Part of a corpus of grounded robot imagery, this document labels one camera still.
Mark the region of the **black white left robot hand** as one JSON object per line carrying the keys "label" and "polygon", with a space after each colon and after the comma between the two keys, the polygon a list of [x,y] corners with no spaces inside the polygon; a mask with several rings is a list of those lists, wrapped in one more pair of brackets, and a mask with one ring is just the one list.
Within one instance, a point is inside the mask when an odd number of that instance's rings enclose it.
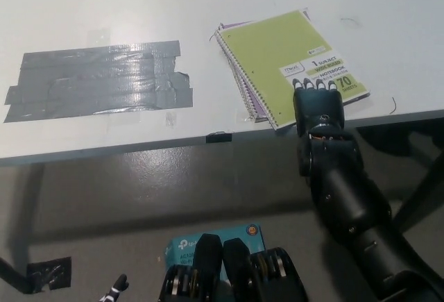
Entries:
{"label": "black white left robot hand", "polygon": [[99,302],[116,302],[120,294],[129,287],[128,277],[122,274],[114,282],[108,293],[104,294]]}

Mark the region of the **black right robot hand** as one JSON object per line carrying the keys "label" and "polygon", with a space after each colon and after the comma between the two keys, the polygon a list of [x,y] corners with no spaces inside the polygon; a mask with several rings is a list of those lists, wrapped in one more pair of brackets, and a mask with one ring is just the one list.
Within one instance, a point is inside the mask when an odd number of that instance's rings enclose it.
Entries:
{"label": "black right robot hand", "polygon": [[343,101],[334,81],[326,85],[321,79],[313,83],[308,78],[303,81],[294,78],[292,84],[296,127],[300,137],[318,125],[344,129]]}

